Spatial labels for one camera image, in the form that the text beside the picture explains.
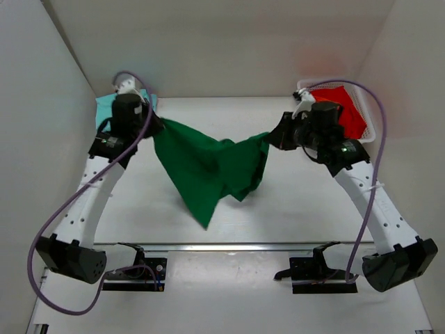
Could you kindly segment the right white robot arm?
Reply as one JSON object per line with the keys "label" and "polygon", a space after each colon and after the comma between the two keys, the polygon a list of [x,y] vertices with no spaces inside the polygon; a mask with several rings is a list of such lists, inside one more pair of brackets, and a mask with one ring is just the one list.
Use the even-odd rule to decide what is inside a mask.
{"label": "right white robot arm", "polygon": [[285,112],[266,140],[279,150],[316,151],[313,160],[328,169],[364,219],[360,232],[371,233],[375,246],[371,252],[337,241],[315,248],[314,275],[325,279],[341,270],[348,277],[364,276],[373,289],[385,292],[421,276],[438,247],[432,239],[422,239],[396,209],[377,180],[377,164],[357,139],[345,137],[341,112],[334,102]]}

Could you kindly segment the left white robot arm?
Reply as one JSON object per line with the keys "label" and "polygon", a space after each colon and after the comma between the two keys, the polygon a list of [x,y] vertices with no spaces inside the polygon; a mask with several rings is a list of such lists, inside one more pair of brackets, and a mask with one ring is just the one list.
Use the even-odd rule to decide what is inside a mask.
{"label": "left white robot arm", "polygon": [[99,250],[94,247],[95,234],[111,192],[137,153],[139,142],[161,128],[151,97],[115,95],[111,116],[97,127],[82,183],[53,215],[61,218],[55,230],[48,237],[39,232],[30,253],[37,253],[52,272],[88,284],[119,267],[128,276],[141,275],[145,259],[136,246],[116,244],[110,251]]}

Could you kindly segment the green t shirt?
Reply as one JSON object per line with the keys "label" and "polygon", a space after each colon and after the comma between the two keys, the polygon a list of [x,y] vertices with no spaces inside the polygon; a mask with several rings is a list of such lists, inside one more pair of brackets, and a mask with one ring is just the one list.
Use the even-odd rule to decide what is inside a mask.
{"label": "green t shirt", "polygon": [[174,120],[162,119],[155,153],[192,217],[207,229],[218,202],[243,201],[260,185],[269,144],[267,132],[234,142],[217,140]]}

